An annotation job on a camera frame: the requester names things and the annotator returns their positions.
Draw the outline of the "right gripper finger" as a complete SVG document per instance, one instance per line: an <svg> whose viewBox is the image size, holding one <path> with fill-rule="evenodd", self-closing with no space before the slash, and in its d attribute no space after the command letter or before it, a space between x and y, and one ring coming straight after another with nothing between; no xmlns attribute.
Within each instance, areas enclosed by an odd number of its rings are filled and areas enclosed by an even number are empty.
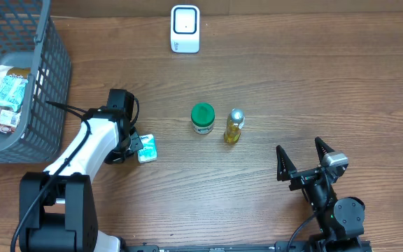
<svg viewBox="0 0 403 252"><path fill-rule="evenodd" d="M330 146L328 146L319 136L315 138L315 145L316 145L316 151L318 154L318 159L320 163L323 163L323 158L325 157L326 154L334 152L334 149L332 149Z"/></svg>
<svg viewBox="0 0 403 252"><path fill-rule="evenodd" d="M286 154L281 145L276 147L277 154L277 180L287 181L290 180L290 176L297 172L296 167L292 163L291 159Z"/></svg>

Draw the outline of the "teal white tissue pack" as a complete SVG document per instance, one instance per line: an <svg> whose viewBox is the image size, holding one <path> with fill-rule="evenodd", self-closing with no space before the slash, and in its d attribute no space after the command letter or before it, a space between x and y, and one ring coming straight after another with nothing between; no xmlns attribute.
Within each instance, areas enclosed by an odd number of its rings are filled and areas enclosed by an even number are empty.
<svg viewBox="0 0 403 252"><path fill-rule="evenodd" d="M140 136L143 148L139 150L138 161L140 163L147 163L157 160L157 147L155 143L155 138L152 134L147 134Z"/></svg>

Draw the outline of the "yellow dish soap bottle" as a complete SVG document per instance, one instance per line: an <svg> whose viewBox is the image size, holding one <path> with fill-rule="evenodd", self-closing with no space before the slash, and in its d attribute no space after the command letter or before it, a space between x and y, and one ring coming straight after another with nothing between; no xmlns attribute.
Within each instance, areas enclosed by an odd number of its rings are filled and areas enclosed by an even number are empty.
<svg viewBox="0 0 403 252"><path fill-rule="evenodd" d="M239 108L233 108L227 117L224 141L228 144L235 144L241 136L244 123L243 111Z"/></svg>

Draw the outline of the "green lid jar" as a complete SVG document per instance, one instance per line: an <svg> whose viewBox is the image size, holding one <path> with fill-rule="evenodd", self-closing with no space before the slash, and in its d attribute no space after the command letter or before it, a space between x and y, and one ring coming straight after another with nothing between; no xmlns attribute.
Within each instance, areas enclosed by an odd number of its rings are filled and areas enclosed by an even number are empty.
<svg viewBox="0 0 403 252"><path fill-rule="evenodd" d="M193 130L198 134L208 134L214 126L215 110L208 103L198 103L192 108L191 121Z"/></svg>

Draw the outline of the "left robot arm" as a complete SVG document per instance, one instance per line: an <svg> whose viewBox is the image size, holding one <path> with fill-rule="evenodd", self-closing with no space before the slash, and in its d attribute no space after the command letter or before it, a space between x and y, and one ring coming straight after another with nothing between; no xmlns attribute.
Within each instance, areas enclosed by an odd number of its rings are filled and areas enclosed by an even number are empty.
<svg viewBox="0 0 403 252"><path fill-rule="evenodd" d="M138 99L112 89L107 104L99 108L54 101L51 106L80 118L80 130L52 164L22 177L20 219L10 250L127 251L123 238L99 229L92 182L102 164L123 163L143 148L135 128Z"/></svg>

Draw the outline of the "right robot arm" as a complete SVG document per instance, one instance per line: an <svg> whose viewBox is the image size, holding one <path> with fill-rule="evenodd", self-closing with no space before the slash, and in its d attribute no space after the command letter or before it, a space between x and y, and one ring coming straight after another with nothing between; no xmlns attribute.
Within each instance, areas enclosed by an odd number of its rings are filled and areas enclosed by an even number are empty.
<svg viewBox="0 0 403 252"><path fill-rule="evenodd" d="M288 181L291 191L301 190L313 214L288 241L275 243L276 251L371 251L364 234L365 204L357 197L337 198L332 184L344 175L348 157L315 138L319 164L298 171L282 146L276 147L277 180Z"/></svg>

